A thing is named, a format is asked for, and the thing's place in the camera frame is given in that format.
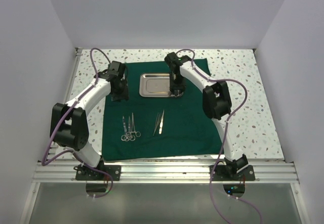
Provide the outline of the steel scalpel handle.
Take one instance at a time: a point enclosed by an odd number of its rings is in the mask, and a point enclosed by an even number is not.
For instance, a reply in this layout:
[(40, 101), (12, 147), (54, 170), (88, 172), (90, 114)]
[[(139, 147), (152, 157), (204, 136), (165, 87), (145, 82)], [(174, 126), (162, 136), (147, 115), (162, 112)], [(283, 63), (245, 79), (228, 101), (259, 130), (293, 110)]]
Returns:
[(180, 97), (180, 96), (182, 96), (182, 91), (181, 90), (174, 90), (174, 91), (170, 91), (169, 93), (168, 93), (168, 97)]

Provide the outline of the stainless steel instrument tray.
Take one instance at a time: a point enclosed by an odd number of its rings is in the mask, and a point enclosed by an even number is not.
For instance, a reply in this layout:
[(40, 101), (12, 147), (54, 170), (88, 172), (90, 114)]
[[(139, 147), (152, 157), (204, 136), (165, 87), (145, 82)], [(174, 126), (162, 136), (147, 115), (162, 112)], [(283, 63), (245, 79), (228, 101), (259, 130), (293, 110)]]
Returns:
[(170, 91), (170, 76), (168, 73), (143, 73), (140, 76), (139, 95), (144, 98), (174, 98), (181, 97)]

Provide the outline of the steel tweezers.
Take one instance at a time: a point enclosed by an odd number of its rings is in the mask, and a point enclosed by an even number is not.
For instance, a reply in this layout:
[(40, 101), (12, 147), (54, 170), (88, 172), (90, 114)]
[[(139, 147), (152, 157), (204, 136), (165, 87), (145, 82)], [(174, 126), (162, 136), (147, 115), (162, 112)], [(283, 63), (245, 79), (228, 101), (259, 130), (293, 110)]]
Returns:
[(162, 134), (162, 130), (163, 130), (164, 114), (165, 114), (165, 111), (163, 110), (161, 118), (160, 118), (160, 124), (159, 124), (159, 131), (158, 131), (159, 135)]

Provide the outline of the green surgical cloth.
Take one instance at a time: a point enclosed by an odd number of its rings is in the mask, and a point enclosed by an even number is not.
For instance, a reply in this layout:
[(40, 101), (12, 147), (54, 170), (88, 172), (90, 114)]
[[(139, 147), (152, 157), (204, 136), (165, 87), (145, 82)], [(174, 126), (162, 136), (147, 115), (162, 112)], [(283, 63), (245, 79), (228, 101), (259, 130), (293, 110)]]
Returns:
[[(189, 80), (178, 98), (144, 98), (139, 95), (143, 73), (168, 73), (162, 62), (127, 65), (129, 99), (120, 102), (106, 97), (103, 119), (102, 156), (106, 161), (217, 154), (222, 145), (214, 123), (203, 112), (201, 91)], [(159, 126), (153, 136), (157, 113), (164, 114), (162, 134)], [(134, 113), (135, 128), (141, 133), (134, 141), (124, 142), (122, 117), (128, 129), (128, 117)]]

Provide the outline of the steel ring forceps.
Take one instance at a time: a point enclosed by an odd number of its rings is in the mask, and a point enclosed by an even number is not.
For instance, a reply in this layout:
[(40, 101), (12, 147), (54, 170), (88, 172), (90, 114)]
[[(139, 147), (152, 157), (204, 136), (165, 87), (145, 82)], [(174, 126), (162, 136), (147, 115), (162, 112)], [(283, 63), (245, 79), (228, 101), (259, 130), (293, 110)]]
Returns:
[(132, 123), (131, 123), (131, 118), (130, 117), (128, 117), (127, 139), (129, 141), (134, 141), (136, 139), (136, 137), (132, 133)]
[(132, 118), (131, 118), (131, 134), (133, 134), (135, 137), (141, 136), (141, 133), (137, 131), (135, 128), (134, 113), (132, 113)]

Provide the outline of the steel surgical scissors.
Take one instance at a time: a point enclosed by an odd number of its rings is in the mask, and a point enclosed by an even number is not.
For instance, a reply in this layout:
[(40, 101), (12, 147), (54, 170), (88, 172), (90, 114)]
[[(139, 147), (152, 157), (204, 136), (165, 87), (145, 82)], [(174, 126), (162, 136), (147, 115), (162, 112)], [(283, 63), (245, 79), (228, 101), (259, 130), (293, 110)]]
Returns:
[(124, 129), (124, 134), (121, 136), (121, 140), (124, 142), (129, 141), (130, 139), (128, 138), (128, 130), (126, 127), (126, 121), (125, 121), (125, 117), (122, 117), (122, 123), (123, 123), (123, 129)]

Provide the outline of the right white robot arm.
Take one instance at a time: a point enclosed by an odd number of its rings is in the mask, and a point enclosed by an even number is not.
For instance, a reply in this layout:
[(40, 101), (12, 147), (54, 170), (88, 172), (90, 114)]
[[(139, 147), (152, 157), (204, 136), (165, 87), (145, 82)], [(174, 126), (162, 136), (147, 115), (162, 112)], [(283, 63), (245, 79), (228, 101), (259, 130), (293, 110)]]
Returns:
[(185, 80), (188, 79), (202, 93), (202, 109), (207, 118), (214, 123), (219, 136), (223, 138), (220, 153), (225, 157), (225, 173), (232, 180), (243, 175), (248, 166), (248, 160), (243, 150), (231, 139), (228, 132), (229, 120), (247, 101), (247, 96), (235, 110), (231, 110), (232, 101), (227, 82), (235, 82), (242, 86), (245, 94), (246, 87), (234, 79), (214, 79), (202, 71), (189, 56), (179, 57), (172, 52), (166, 55), (168, 65), (170, 94), (180, 96), (186, 89)]

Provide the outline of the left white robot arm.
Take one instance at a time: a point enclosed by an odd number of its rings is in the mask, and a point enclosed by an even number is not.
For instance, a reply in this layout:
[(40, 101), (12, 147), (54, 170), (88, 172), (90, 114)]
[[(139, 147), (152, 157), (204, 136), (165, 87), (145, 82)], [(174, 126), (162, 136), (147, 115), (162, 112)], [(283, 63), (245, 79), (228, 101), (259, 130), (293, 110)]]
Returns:
[(97, 72), (91, 83), (75, 98), (52, 108), (50, 142), (66, 148), (76, 159), (88, 166), (87, 173), (94, 180), (104, 177), (101, 156), (89, 142), (87, 116), (106, 96), (113, 101), (129, 99), (124, 63), (113, 61), (108, 68)]

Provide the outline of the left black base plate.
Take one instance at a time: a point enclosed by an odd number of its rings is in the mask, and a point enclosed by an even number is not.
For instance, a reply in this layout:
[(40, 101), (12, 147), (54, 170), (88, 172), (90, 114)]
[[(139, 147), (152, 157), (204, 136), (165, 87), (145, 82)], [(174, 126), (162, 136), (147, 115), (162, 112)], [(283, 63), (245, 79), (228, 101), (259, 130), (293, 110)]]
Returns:
[(76, 171), (75, 179), (77, 181), (103, 181), (107, 179), (107, 175), (98, 172), (99, 170), (102, 172), (108, 173), (113, 181), (119, 181), (121, 174), (121, 166), (120, 165), (98, 165), (96, 171), (89, 169), (86, 166), (75, 166), (73, 168)]

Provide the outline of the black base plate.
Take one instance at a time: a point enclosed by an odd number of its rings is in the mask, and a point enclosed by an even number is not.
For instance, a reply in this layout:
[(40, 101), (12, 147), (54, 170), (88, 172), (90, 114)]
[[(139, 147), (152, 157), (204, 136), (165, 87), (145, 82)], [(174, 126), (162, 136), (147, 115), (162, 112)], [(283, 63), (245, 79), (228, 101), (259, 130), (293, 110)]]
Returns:
[(248, 165), (242, 171), (233, 176), (230, 176), (226, 169), (226, 165), (217, 165), (215, 170), (213, 170), (213, 166), (210, 166), (210, 173), (213, 174), (212, 181), (255, 181), (255, 173), (252, 165)]
[(73, 168), (76, 171), (75, 179), (77, 181), (103, 181), (107, 179), (107, 175), (98, 172), (99, 170), (102, 172), (108, 173), (113, 181), (119, 181), (121, 174), (121, 166), (120, 165), (98, 165), (96, 171), (89, 169), (86, 166), (75, 166)]

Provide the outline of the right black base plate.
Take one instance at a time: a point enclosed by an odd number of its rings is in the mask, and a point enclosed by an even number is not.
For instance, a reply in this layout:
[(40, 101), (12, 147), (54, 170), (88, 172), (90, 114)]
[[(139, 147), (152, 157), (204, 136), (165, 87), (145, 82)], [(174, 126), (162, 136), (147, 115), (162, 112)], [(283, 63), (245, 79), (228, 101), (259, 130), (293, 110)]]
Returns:
[(226, 165), (217, 165), (215, 170), (213, 170), (213, 166), (210, 166), (210, 173), (213, 174), (212, 181), (255, 181), (255, 173), (252, 165), (248, 165), (242, 171), (233, 176), (230, 176), (226, 169)]

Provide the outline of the aluminium mounting rail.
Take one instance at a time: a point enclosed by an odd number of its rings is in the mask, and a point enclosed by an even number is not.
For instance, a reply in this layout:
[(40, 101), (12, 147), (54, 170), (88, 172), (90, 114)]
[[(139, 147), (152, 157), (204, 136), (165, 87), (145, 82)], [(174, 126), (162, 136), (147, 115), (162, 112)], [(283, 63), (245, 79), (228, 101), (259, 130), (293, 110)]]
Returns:
[[(105, 165), (120, 165), (121, 174), (117, 183), (145, 184), (207, 184), (210, 166), (214, 159), (152, 159), (106, 162)], [(76, 183), (77, 161), (58, 160), (47, 166), (36, 165), (32, 177), (34, 183)], [(283, 161), (251, 160), (255, 181), (216, 181), (218, 184), (261, 183), (296, 184), (299, 182), (294, 164)]]

